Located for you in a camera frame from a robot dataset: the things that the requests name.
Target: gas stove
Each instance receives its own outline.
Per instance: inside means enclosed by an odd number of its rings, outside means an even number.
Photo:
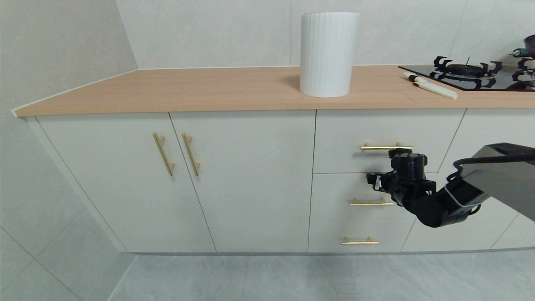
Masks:
[[[478,65],[450,64],[451,59],[437,56],[433,65],[405,65],[399,68],[434,79],[464,91],[535,91],[535,72],[528,67],[533,59],[523,58],[517,66],[490,61]]]

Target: ribbed white vase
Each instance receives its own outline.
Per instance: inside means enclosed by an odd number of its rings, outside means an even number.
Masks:
[[[349,93],[358,13],[306,13],[301,18],[301,93],[338,97]]]

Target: kitchen counter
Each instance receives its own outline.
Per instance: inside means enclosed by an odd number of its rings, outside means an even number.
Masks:
[[[299,67],[137,70],[15,110],[17,116],[127,112],[535,108],[530,92],[454,90],[457,100],[415,87],[394,65],[355,66],[349,94],[299,92]]]

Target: brass bar handle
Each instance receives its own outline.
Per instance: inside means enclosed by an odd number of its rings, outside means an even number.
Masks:
[[[195,176],[199,176],[199,167],[201,166],[201,164],[199,162],[195,162],[195,159],[193,158],[193,154],[192,154],[192,146],[191,146],[191,141],[192,141],[192,137],[191,136],[188,136],[186,133],[182,133],[182,138],[184,138],[184,143],[186,144],[186,150],[188,150],[188,156],[189,156],[189,159],[191,160],[192,162],[192,165],[193,165],[193,172],[195,173]]]
[[[173,168],[174,168],[174,162],[169,163],[169,160],[167,159],[167,155],[165,155],[164,147],[162,146],[162,142],[165,140],[165,136],[158,136],[157,133],[152,133],[152,136],[154,137],[154,141],[156,142],[156,146],[158,146],[158,150],[160,151],[160,155],[162,155],[162,160],[164,160],[165,168],[167,169],[167,172],[172,177],[173,176]]]
[[[354,198],[352,203],[349,203],[350,206],[391,206],[394,203],[388,202],[385,198],[381,198],[381,202],[377,203],[359,203],[358,198]]]
[[[349,240],[349,237],[344,237],[344,241],[342,242],[342,245],[378,245],[379,242],[376,240],[372,240],[371,236],[368,236],[367,240],[357,240],[357,241],[351,241]]]
[[[371,146],[368,142],[366,142],[364,146],[361,146],[361,150],[363,151],[373,151],[373,150],[389,151],[391,149],[396,149],[396,148],[413,149],[413,146],[403,145],[403,143],[399,141],[398,143],[396,143],[395,146]]]

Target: white cabinet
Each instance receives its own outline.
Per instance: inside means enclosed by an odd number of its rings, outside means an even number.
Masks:
[[[414,221],[415,216],[393,204],[387,193],[372,190],[366,174],[313,176],[309,252],[400,252]],[[342,244],[346,237],[352,242],[371,237],[379,243]]]
[[[414,146],[437,172],[461,122],[464,109],[319,110],[314,173],[390,171],[385,150],[370,146]]]
[[[214,252],[167,113],[42,116],[58,153],[129,252]],[[153,132],[165,136],[163,163]]]
[[[492,249],[510,249],[535,246],[535,222],[519,214]]]
[[[171,117],[218,252],[307,251],[314,111]]]
[[[455,160],[472,157],[484,145],[509,142],[534,146],[534,115],[533,109],[468,109],[440,168],[437,186],[442,187],[455,171]],[[437,229],[416,223],[403,251],[490,249],[516,216],[515,210],[490,198],[464,222]]]

